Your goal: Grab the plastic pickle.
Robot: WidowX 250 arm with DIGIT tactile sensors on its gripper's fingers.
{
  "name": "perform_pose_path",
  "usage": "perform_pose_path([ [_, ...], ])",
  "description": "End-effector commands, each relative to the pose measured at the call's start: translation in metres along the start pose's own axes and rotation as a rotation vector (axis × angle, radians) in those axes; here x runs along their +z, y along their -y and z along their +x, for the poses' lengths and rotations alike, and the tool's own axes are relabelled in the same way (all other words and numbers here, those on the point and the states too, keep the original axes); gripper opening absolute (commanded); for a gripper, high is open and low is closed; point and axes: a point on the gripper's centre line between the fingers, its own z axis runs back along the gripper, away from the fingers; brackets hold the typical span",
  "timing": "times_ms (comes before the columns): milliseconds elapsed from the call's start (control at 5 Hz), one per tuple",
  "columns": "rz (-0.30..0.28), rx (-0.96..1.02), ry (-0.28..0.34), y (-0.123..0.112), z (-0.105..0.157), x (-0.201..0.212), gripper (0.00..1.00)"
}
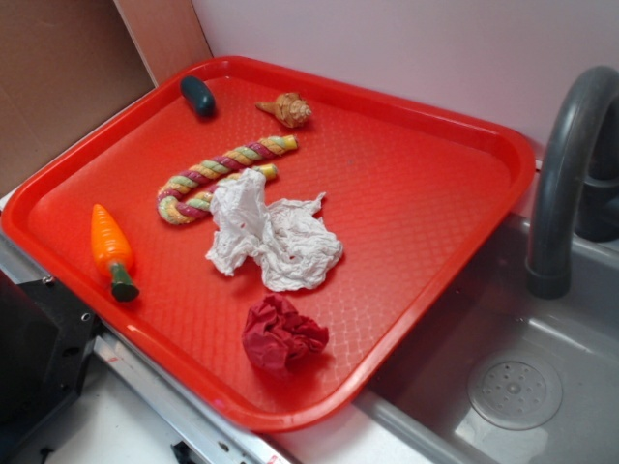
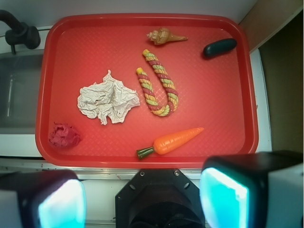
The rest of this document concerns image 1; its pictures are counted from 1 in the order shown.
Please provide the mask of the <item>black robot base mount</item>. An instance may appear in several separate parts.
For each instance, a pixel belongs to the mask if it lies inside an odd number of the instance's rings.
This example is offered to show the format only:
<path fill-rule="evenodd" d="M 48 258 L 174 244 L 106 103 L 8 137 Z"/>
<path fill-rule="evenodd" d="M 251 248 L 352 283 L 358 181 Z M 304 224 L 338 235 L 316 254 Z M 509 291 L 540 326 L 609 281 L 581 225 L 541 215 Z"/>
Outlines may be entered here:
<path fill-rule="evenodd" d="M 62 282 L 1 275 L 1 453 L 81 394 L 100 321 Z"/>

